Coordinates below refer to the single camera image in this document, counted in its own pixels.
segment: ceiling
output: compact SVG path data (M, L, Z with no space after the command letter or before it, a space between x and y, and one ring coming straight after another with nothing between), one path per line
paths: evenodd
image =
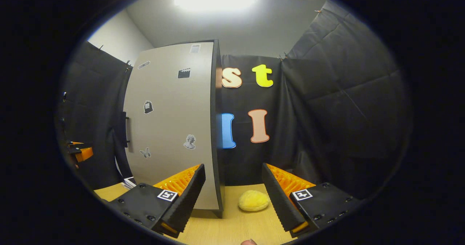
M218 39L222 55L278 57L307 30L326 0L257 0L238 11L190 12L174 0L138 0L129 17L154 47Z

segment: wooden table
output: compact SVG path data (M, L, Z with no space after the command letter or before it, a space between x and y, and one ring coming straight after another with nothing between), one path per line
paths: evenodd
M189 245L240 245L249 239L259 245L278 245L295 240L284 231L272 204L259 212L245 212L238 207L239 197L247 190L268 194L264 184L226 186L223 218L209 211L193 210L184 232L172 239ZM121 184L95 190L108 201L126 191Z

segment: paper stack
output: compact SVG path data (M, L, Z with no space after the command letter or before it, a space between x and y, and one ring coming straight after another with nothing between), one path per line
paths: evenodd
M136 181L134 180L134 177L129 177L125 178L123 182L121 182L123 187L125 187L127 190L131 190L136 186Z

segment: finger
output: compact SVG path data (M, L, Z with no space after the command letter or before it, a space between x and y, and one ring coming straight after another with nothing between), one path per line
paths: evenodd
M240 245L257 245L254 240L245 240Z

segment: bust sticker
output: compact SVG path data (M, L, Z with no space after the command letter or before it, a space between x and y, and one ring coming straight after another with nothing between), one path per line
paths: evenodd
M186 138L186 142L184 143L184 147L186 147L187 149L195 149L194 142L195 142L195 136L192 134L189 134Z

